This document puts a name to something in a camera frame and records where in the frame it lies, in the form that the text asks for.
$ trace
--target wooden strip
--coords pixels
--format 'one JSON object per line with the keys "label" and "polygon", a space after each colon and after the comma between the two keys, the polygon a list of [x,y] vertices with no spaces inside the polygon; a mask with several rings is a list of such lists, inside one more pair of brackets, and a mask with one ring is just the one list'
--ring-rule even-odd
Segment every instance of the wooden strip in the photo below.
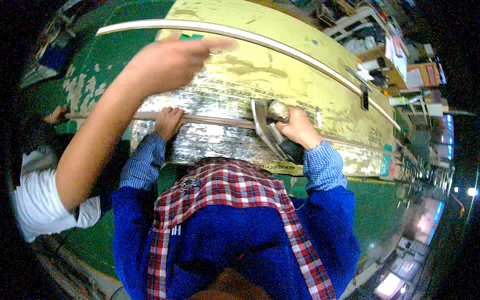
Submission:
{"label": "wooden strip", "polygon": [[[86,119],[88,117],[88,113],[69,113],[65,117],[67,119]],[[148,121],[155,121],[156,117],[158,116],[158,112],[137,112],[133,116],[133,120],[148,120]],[[255,130],[255,124],[253,121],[249,120],[236,120],[236,119],[227,119],[227,118],[217,118],[217,117],[207,117],[207,116],[197,116],[192,114],[184,114],[183,115],[184,122],[187,123],[197,123],[197,124],[212,124],[212,125],[220,125],[220,126],[229,126],[229,127],[237,127],[237,128],[244,128],[244,129],[252,129]],[[324,140],[327,142],[339,143],[348,146],[353,146],[362,149],[369,149],[376,152],[389,154],[393,156],[399,156],[398,153],[392,153],[390,151],[386,151],[382,148],[367,146],[362,143],[357,143],[354,141],[348,141],[341,138],[322,135]]]}
{"label": "wooden strip", "polygon": [[[182,30],[194,30],[200,32],[207,32],[212,34],[217,34],[221,36],[228,36],[250,43],[254,43],[271,50],[280,52],[282,54],[288,55],[296,60],[299,60],[312,68],[326,74],[327,76],[335,79],[343,86],[357,94],[358,96],[362,95],[362,90],[358,88],[355,84],[347,80],[340,73],[328,67],[327,65],[321,63],[320,61],[314,59],[313,57],[298,51],[290,46],[287,46],[278,41],[272,40],[265,36],[261,36],[252,32],[245,30],[240,30],[237,28],[218,25],[214,23],[207,22],[197,22],[197,21],[185,21],[185,20],[164,20],[164,19],[150,19],[150,20],[139,20],[113,24],[100,28],[96,36],[101,36],[113,32],[131,30],[131,29],[142,29],[142,28],[165,28],[165,29],[182,29]],[[393,126],[398,130],[401,130],[400,125],[395,122],[395,120],[383,109],[381,108],[372,98],[368,98],[369,103],[380,112]]]}

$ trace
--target rolled-up sleeve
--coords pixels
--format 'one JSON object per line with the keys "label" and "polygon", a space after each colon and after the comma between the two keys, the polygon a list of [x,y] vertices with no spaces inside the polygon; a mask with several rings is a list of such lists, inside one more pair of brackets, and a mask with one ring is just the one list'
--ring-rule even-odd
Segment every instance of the rolled-up sleeve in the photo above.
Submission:
{"label": "rolled-up sleeve", "polygon": [[165,141],[158,135],[146,135],[123,167],[120,188],[152,189],[165,161],[165,145]]}
{"label": "rolled-up sleeve", "polygon": [[342,156],[326,141],[305,151],[303,161],[303,175],[308,179],[308,194],[328,191],[337,186],[347,187],[347,179],[342,173]]}

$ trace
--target blue jacket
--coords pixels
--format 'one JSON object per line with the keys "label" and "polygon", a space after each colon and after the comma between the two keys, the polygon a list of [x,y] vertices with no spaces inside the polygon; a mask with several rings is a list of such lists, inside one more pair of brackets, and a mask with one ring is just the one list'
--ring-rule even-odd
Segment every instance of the blue jacket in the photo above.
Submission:
{"label": "blue jacket", "polygon": [[[132,299],[146,299],[154,189],[165,142],[144,138],[126,164],[113,195],[117,274]],[[353,193],[345,189],[340,155],[327,143],[305,152],[308,199],[291,198],[300,223],[330,277],[337,297],[360,258],[353,234]],[[210,205],[172,230],[167,297],[188,299],[225,268],[235,268],[273,299],[310,299],[278,212],[269,207]]]}

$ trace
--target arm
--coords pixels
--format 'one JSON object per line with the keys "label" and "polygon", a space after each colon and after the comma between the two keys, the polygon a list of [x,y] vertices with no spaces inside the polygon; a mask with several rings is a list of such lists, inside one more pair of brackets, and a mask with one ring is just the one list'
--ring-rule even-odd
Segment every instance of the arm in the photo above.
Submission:
{"label": "arm", "polygon": [[345,188],[347,180],[342,174],[342,157],[323,141],[299,108],[291,108],[290,122],[277,127],[306,149],[303,174],[308,179],[309,198],[296,212],[336,294],[341,295],[360,258],[359,242],[353,233],[355,201],[353,193]]}
{"label": "arm", "polygon": [[112,197],[115,235],[113,257],[120,281],[132,299],[145,299],[151,241],[154,189],[158,168],[165,161],[165,141],[182,125],[183,110],[164,108],[152,134],[144,137],[120,176]]}
{"label": "arm", "polygon": [[189,83],[209,49],[231,41],[167,40],[145,46],[103,93],[60,158],[56,185],[67,210],[83,202],[143,100]]}

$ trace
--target green floor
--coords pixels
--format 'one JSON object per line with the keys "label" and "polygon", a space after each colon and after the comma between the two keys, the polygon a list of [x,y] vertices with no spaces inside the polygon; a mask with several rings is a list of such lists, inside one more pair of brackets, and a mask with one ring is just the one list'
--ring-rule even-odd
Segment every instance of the green floor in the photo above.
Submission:
{"label": "green floor", "polygon": [[[73,58],[75,71],[71,78],[86,75],[86,80],[96,77],[100,83],[110,84],[130,58],[144,45],[152,42],[156,29],[131,30],[94,37],[101,26],[130,20],[162,18],[173,1],[114,1],[107,7],[83,16],[77,27],[83,33],[83,46]],[[57,105],[66,104],[67,92],[64,78],[48,80],[23,90],[21,97],[30,103],[30,110],[49,114]],[[82,90],[78,110],[84,97]],[[76,123],[70,121],[59,128],[61,132],[75,132]],[[164,168],[159,188],[167,188],[175,180],[175,167]],[[296,178],[293,187],[289,176],[279,176],[285,182],[287,192],[296,197],[306,196],[305,178]],[[350,182],[348,189],[356,195],[354,231],[359,237],[363,258],[380,248],[389,248],[392,236],[401,227],[403,210],[397,209],[395,185]],[[64,245],[97,270],[116,277],[112,257],[113,214],[107,213],[94,227],[74,229],[58,236]]]}

